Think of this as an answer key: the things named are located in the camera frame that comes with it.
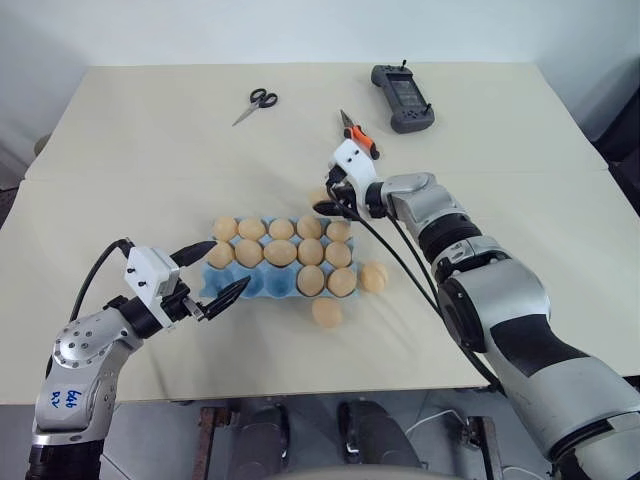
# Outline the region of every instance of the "white wall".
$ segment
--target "white wall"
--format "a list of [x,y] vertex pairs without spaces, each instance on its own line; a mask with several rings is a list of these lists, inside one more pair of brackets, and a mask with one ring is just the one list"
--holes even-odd
[[23,172],[95,64],[535,61],[595,138],[639,23],[640,0],[0,0],[0,163]]

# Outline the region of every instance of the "egg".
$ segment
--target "egg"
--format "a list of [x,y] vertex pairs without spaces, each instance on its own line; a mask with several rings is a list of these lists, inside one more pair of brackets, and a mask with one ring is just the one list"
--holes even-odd
[[300,293],[307,297],[313,297],[324,288],[324,272],[315,265],[307,265],[298,272],[296,283]]
[[293,225],[286,218],[278,218],[269,224],[269,235],[274,240],[289,240],[293,237]]
[[264,247],[264,258],[276,267],[289,265],[295,260],[297,253],[296,246],[286,240],[274,240]]
[[248,240],[258,240],[264,234],[267,233],[267,230],[264,228],[264,223],[259,218],[251,217],[245,218],[238,225],[238,233],[242,236],[242,238],[246,238]]
[[303,265],[320,265],[324,249],[320,240],[305,238],[298,244],[298,260]]
[[327,245],[324,256],[336,268],[346,267],[351,263],[351,250],[342,242],[331,242]]
[[318,187],[309,192],[309,203],[313,207],[316,203],[325,202],[331,200],[327,194],[325,187]]
[[206,258],[212,267],[224,268],[233,261],[235,255],[231,245],[227,242],[218,242],[215,247],[209,250]]
[[228,242],[238,233],[238,222],[233,217],[218,217],[213,224],[213,236]]
[[302,238],[320,238],[322,236],[322,224],[313,215],[300,217],[296,230]]
[[345,221],[333,221],[327,227],[327,237],[334,242],[346,242],[350,236],[351,227]]
[[345,297],[356,288],[356,274],[349,268],[339,268],[329,275],[327,287],[336,297]]
[[315,322],[324,328],[337,327],[342,323],[342,308],[335,298],[320,297],[311,303]]
[[262,246],[244,238],[236,244],[236,259],[241,265],[253,268],[262,261]]
[[382,292],[388,281],[387,269],[379,262],[368,262],[360,271],[360,283],[367,292]]

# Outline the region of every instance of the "orange-handled pliers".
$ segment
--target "orange-handled pliers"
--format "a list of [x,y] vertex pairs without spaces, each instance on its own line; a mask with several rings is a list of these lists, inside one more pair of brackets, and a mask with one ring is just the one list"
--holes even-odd
[[342,123],[344,124],[344,138],[350,138],[369,150],[369,155],[374,160],[380,158],[380,152],[378,152],[378,149],[376,148],[376,143],[371,139],[371,137],[364,133],[362,127],[360,125],[355,125],[343,110],[340,110],[340,115],[342,115]]

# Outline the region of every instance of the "controller screen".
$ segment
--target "controller screen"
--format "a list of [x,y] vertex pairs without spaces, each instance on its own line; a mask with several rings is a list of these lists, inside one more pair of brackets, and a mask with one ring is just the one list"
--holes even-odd
[[391,86],[396,91],[402,106],[415,107],[424,105],[420,93],[410,80],[391,80]]

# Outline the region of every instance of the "black cable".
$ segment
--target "black cable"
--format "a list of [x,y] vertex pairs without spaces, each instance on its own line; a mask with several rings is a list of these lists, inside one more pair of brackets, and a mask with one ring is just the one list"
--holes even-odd
[[[436,305],[436,303],[431,299],[431,297],[426,292],[426,290],[422,287],[422,285],[420,284],[418,279],[415,277],[415,275],[413,275],[413,272],[411,272],[411,270],[409,269],[407,264],[404,263],[402,258],[400,258],[400,255],[398,255],[398,253],[393,249],[393,247],[391,245],[389,245],[389,243],[384,238],[382,238],[382,236],[369,224],[369,222],[367,222],[364,218],[362,218],[360,215],[358,215],[358,213],[355,210],[353,210],[353,209],[347,207],[346,205],[343,205],[342,203],[340,203],[338,201],[338,199],[335,197],[335,195],[333,194],[333,192],[331,191],[330,188],[327,188],[327,193],[329,194],[329,197],[331,198],[331,200],[333,200],[334,203],[338,206],[338,208],[342,212],[343,216],[345,216],[347,218],[351,218],[353,220],[356,220],[357,222],[362,224],[362,226],[364,226],[367,230],[369,230],[369,232],[389,251],[389,253],[391,253],[393,258],[395,258],[396,261],[400,264],[400,266],[406,272],[406,274],[409,276],[409,278],[414,283],[414,285],[418,288],[418,290],[420,290],[420,293],[422,293],[422,295],[427,300],[427,302],[429,302],[429,305],[431,305],[433,310],[442,319],[442,314],[440,313],[440,309],[438,308],[438,305]],[[496,377],[493,374],[493,372],[491,372],[491,370],[489,370],[487,368],[487,366],[482,362],[482,360],[480,360],[478,358],[478,356],[474,352],[469,350],[468,348],[463,347],[462,345],[458,345],[458,348],[460,348],[460,350],[462,351],[464,356],[467,357],[467,360],[469,360],[469,362],[471,363],[471,365],[474,366],[474,368],[477,370],[477,372],[480,375],[482,375],[487,382],[489,382],[490,387],[504,395],[504,389],[502,388],[500,380],[498,379],[498,377]]]
[[87,273],[87,276],[84,279],[80,290],[78,291],[76,301],[73,304],[73,309],[71,310],[71,316],[69,317],[69,323],[78,318],[78,313],[80,313],[80,307],[82,306],[84,296],[89,289],[89,285],[91,285],[93,277],[96,276],[96,273],[98,273],[98,270],[100,269],[104,261],[109,255],[111,255],[111,252],[113,252],[116,248],[120,248],[120,250],[122,250],[122,253],[124,253],[124,256],[128,257],[131,247],[133,247],[133,243],[131,242],[131,240],[129,240],[128,238],[121,238],[120,240],[116,240],[115,242],[111,243],[107,248],[104,249],[102,254],[96,260],[96,263],[94,263],[93,267],[91,267],[91,270],[89,270],[89,273]]
[[[416,262],[418,263],[420,270],[422,270],[424,277],[427,279],[427,283],[429,284],[429,288],[431,289],[431,293],[433,294],[433,298],[435,299],[437,304],[438,291],[436,290],[436,286],[433,284],[433,280],[431,279],[431,275],[429,275],[429,271],[427,270],[427,267],[425,267],[424,262],[420,258],[420,255],[418,255],[418,252],[416,251],[413,244],[411,243],[411,240],[409,240],[409,237],[407,237],[406,233],[404,233],[404,230],[402,229],[398,221],[395,218],[393,218],[389,213],[387,213],[387,218],[393,224],[395,229],[398,231],[398,233],[402,237],[402,240],[404,240],[404,243],[407,244],[407,247],[409,247],[409,250],[411,251],[413,258],[416,259]],[[440,314],[440,305],[438,305],[438,314]]]

